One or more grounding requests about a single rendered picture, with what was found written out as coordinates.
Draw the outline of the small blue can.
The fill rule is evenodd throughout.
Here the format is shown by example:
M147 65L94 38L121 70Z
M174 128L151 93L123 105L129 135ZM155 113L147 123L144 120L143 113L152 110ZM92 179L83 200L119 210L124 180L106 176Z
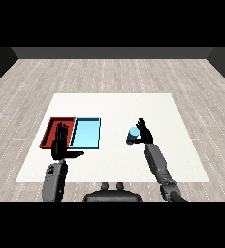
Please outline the small blue can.
M137 127L131 127L127 139L126 139L126 144L127 145L133 145L137 142L137 137L140 134L140 130Z

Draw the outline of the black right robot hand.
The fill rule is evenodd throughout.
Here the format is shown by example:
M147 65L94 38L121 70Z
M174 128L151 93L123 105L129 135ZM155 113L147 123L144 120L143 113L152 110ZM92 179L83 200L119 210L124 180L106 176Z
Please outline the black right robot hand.
M150 130L146 127L145 122L142 118L138 120L136 127L140 131L140 137L138 139L133 139L134 144L153 144L153 136Z

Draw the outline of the red shallow open box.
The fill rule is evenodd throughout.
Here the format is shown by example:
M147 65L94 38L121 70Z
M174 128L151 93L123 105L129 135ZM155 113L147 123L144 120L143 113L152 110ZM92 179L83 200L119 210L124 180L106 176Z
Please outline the red shallow open box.
M75 117L52 117L48 122L39 147L42 149L51 149L52 142L56 138L56 127L59 123L62 123L68 127L67 148L70 148L70 141L75 126L75 121Z

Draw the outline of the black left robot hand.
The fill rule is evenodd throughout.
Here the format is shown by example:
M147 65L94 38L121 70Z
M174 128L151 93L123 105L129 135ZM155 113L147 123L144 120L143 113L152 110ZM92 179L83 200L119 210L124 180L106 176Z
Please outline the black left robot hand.
M83 151L67 150L68 127L60 122L56 126L55 139L51 145L51 156L54 160L62 160L66 158L77 158L83 155Z

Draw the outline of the light blue shallow open box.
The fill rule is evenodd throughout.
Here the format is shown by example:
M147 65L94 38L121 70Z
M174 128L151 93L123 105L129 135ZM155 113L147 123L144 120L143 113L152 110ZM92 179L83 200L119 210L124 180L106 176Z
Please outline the light blue shallow open box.
M70 137L70 149L98 149L101 119L99 117L78 117Z

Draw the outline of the dark grey robot body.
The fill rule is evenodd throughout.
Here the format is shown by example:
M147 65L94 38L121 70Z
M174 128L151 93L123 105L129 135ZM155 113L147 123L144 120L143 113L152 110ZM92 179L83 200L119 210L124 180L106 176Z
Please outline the dark grey robot body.
M101 189L89 194L83 198L84 202L141 202L139 194L126 191L122 182L116 183L116 189L110 190L109 183L103 182Z

